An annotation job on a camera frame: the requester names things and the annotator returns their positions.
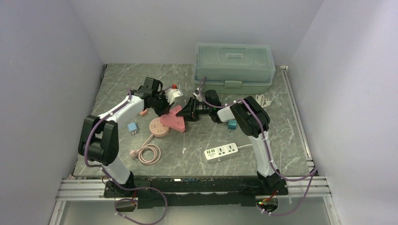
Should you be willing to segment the orange charger cube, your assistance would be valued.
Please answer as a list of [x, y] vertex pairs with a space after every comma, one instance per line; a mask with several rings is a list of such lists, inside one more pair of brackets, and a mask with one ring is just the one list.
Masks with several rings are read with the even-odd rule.
[[141, 117], [143, 117], [143, 116], [147, 115], [147, 113], [148, 113], [148, 109], [145, 109], [142, 112], [140, 112], [139, 114]]

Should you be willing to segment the pink triangular socket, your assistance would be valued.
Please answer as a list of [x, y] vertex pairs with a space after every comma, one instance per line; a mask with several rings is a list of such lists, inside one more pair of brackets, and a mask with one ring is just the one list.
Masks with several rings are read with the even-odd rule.
[[168, 114], [164, 114], [160, 117], [160, 123], [176, 131], [184, 132], [185, 131], [184, 118], [176, 115], [181, 110], [182, 110], [181, 105], [177, 105], [174, 108], [170, 109]]

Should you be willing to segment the round pink socket hub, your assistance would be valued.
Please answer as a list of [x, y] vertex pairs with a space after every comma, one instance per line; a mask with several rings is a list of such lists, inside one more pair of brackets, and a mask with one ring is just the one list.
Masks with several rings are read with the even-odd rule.
[[169, 128], [169, 127], [167, 127], [167, 126], [161, 124], [160, 118], [159, 118], [159, 117], [153, 119], [153, 120], [150, 122], [150, 124], [149, 124], [149, 129], [150, 129], [150, 132], [152, 133], [152, 135], [153, 135], [154, 137], [164, 137], [164, 136], [166, 136], [166, 135], [169, 133], [169, 131], [170, 131], [170, 128]]

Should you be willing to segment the white power strip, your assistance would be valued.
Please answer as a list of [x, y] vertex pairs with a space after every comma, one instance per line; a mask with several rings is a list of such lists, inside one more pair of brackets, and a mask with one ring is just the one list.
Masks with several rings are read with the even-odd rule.
[[238, 153], [238, 146], [235, 143], [229, 143], [212, 149], [204, 151], [206, 160], [208, 161], [221, 161], [222, 159], [235, 156]]

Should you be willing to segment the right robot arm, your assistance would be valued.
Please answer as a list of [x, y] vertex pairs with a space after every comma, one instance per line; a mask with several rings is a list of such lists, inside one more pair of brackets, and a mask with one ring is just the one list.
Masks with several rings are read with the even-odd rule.
[[286, 193], [286, 181], [273, 160], [268, 130], [270, 117], [252, 96], [248, 96], [230, 106], [222, 105], [215, 90], [199, 92], [201, 101], [191, 97], [187, 105], [176, 115], [185, 121], [198, 121], [201, 115], [209, 115], [215, 123], [235, 120], [241, 131], [248, 136], [256, 157], [259, 190], [269, 195], [272, 192]]

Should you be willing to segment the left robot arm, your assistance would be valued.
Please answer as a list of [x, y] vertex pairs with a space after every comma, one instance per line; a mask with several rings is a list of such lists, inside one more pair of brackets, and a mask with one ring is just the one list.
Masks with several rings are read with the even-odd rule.
[[153, 109], [158, 116], [167, 114], [182, 96], [176, 85], [164, 88], [160, 80], [150, 77], [138, 89], [127, 91], [126, 97], [107, 112], [84, 119], [78, 145], [86, 167], [99, 168], [124, 197], [134, 193], [135, 184], [133, 172], [119, 157], [119, 127], [145, 109]]

